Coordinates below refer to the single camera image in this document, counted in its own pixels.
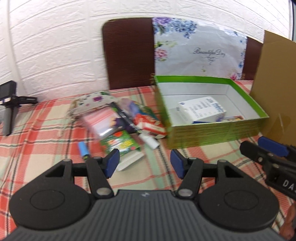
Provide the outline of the person's right hand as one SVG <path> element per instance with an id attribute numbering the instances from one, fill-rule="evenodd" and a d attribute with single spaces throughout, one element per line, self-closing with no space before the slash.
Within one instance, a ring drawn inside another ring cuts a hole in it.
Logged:
<path id="1" fill-rule="evenodd" d="M 293 227 L 294 220 L 295 203 L 289 207 L 285 221 L 280 228 L 280 235 L 286 240 L 291 240 L 295 236 L 295 227 Z"/>

